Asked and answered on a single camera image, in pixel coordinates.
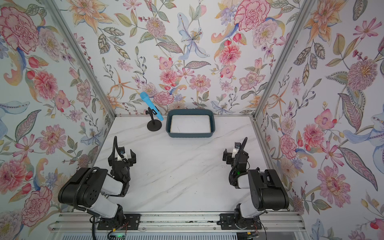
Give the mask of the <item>yellow-framed whiteboard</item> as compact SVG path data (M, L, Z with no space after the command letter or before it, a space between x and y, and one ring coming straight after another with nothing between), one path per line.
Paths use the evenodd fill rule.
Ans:
M212 132L208 115L174 115L170 132L176 134L208 134Z

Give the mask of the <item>teal plastic storage box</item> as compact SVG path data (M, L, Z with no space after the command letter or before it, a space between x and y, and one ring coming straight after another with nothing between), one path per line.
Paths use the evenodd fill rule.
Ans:
M176 134L170 132L171 120L174 115L208 115L211 119L212 132L208 134ZM171 138L210 138L216 131L214 113L204 109L178 109L171 110L167 116L166 131Z

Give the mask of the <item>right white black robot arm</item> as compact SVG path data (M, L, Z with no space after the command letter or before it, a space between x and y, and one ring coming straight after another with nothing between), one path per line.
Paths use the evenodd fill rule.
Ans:
M250 220L266 214L269 210L279 211L289 207L289 197L274 169L261 171L251 169L249 154L245 151L248 138L236 142L232 152L223 153L223 161L231 166L228 181L235 189L250 191L250 198L239 203L234 215L236 220Z

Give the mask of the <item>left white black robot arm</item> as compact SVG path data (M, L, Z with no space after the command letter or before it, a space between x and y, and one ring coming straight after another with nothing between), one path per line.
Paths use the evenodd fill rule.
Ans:
M129 159L124 147L118 146L114 137L112 153L108 157L110 170L99 167L80 168L64 184L58 193L61 204L87 212L96 218L122 221L123 207L107 197L125 197L130 187L130 168L137 162L136 154L130 151Z

